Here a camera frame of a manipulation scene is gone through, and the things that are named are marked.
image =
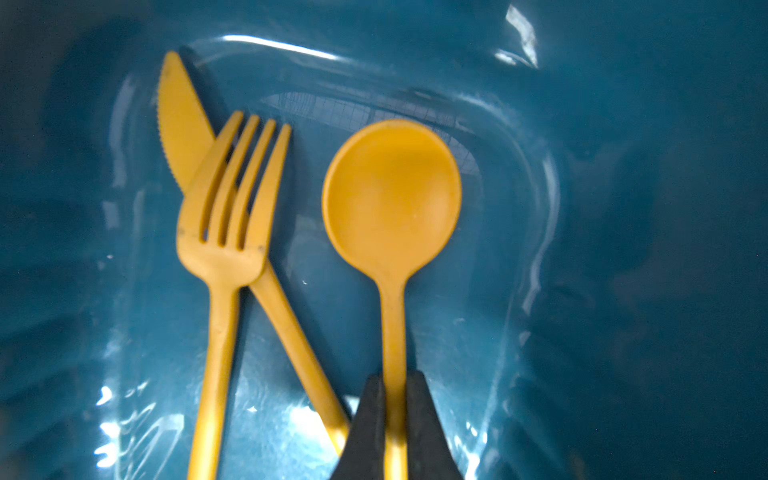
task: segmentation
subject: yellow fork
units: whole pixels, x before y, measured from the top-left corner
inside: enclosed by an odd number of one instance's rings
[[[257,116],[249,118],[227,162],[227,154],[242,119],[242,112],[235,112],[230,117],[200,164],[181,205],[177,227],[179,259],[192,274],[208,285],[210,291],[208,352],[187,476],[189,480],[216,478],[237,334],[240,308],[238,290],[248,284],[251,284],[251,289],[257,294],[270,318],[271,312],[279,312],[283,316],[290,315],[293,320],[293,325],[290,321],[286,322],[283,332],[278,333],[281,339],[288,336],[296,344],[294,350],[298,353],[294,354],[301,357],[296,372],[310,400],[314,396],[320,399],[333,398],[332,402],[325,400],[321,405],[315,405],[326,427],[337,425],[339,435],[343,434],[344,439],[349,429],[346,415],[328,379],[319,368],[283,291],[275,287],[279,284],[271,265],[266,261],[290,126],[284,125],[280,130],[249,213],[247,207],[251,191],[275,130],[275,122],[269,120],[266,123],[240,186],[237,187],[237,175],[259,123]]]

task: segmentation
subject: blue container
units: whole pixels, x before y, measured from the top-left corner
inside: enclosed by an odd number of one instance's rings
[[[351,409],[379,300],[328,240],[323,177],[408,118],[462,172],[406,312],[467,479],[768,475],[764,2],[2,5],[0,478],[185,478],[207,291],[175,253],[168,50],[216,129],[294,126],[270,257]],[[249,293],[228,408],[222,480],[332,471]]]

